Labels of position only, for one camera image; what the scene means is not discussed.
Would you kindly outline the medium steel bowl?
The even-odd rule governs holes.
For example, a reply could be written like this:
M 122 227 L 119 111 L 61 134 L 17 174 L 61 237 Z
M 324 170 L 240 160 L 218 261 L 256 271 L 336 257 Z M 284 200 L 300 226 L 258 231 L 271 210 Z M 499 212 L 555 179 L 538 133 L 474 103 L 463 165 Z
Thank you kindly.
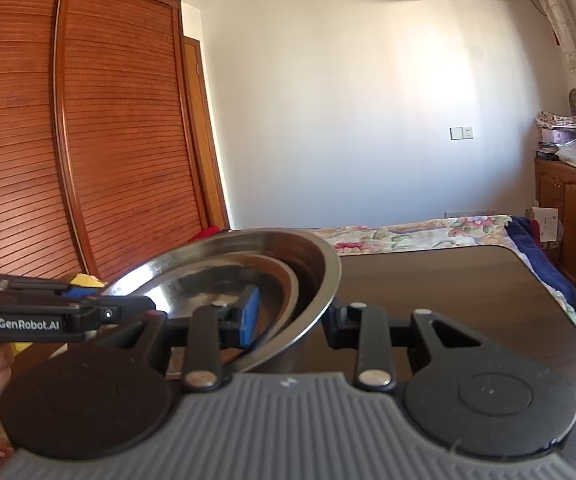
M 197 309 L 217 312 L 222 360 L 233 362 L 290 321 L 297 304 L 297 276 L 279 260 L 261 255 L 230 255 L 187 263 L 138 289 L 171 320 L 188 321 Z

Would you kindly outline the large steel bowl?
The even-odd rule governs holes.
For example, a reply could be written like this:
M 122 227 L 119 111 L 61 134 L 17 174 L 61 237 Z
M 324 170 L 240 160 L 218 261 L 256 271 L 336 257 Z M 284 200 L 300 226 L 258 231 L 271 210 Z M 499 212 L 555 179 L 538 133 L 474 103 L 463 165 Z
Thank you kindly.
M 137 266 L 105 296 L 147 296 L 171 322 L 212 307 L 219 316 L 254 287 L 256 323 L 241 350 L 225 349 L 226 370 L 291 367 L 291 348 L 319 321 L 337 293 L 341 261 L 333 247 L 302 230 L 233 231 L 197 240 Z

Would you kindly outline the wooden louvered wardrobe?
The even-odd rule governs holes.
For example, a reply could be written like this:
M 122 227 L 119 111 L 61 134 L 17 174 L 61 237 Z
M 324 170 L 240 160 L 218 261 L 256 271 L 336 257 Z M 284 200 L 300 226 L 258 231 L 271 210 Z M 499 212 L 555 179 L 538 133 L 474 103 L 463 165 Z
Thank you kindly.
M 0 0 L 0 274 L 105 281 L 207 225 L 178 0 Z

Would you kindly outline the wooden door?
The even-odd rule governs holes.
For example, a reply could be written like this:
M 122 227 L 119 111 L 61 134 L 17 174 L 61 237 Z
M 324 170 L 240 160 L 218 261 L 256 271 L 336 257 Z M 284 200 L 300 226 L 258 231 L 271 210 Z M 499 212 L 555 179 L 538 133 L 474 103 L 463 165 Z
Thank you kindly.
M 196 144 L 203 196 L 207 205 L 207 218 L 211 226 L 228 229 L 225 195 L 218 168 L 207 88 L 205 88 L 201 44 L 199 40 L 185 36 L 183 47 L 187 66 L 193 140 Z

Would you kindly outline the floral bed quilt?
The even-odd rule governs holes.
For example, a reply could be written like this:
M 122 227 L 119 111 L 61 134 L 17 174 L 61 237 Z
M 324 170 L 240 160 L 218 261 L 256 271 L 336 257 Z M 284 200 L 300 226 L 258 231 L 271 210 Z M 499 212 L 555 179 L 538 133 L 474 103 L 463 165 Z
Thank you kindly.
M 563 276 L 533 237 L 532 222 L 507 214 L 432 219 L 391 226 L 340 226 L 312 229 L 340 256 L 424 252 L 461 247 L 498 246 L 516 254 L 576 326 L 576 288 Z

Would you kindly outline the white paper bag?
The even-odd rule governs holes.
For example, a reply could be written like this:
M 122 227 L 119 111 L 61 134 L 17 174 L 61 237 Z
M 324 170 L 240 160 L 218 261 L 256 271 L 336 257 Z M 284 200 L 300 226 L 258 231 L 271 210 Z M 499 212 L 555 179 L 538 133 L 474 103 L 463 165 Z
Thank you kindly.
M 559 211 L 550 207 L 530 207 L 527 218 L 535 229 L 538 242 L 548 244 L 559 240 Z

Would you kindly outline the clutter pile on cabinet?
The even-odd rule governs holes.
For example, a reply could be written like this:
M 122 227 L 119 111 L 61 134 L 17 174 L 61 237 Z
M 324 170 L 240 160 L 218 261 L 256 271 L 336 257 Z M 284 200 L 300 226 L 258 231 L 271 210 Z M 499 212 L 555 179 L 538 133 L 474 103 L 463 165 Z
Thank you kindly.
M 535 158 L 564 162 L 576 168 L 576 90 L 568 94 L 571 115 L 539 112 L 535 118 L 538 133 Z

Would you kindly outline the wall switch plate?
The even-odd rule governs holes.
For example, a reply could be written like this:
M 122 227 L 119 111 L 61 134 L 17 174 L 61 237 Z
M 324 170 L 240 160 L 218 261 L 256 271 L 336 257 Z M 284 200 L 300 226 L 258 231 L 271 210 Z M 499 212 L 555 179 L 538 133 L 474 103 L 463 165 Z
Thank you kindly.
M 449 133 L 452 140 L 472 140 L 474 138 L 472 127 L 450 127 Z

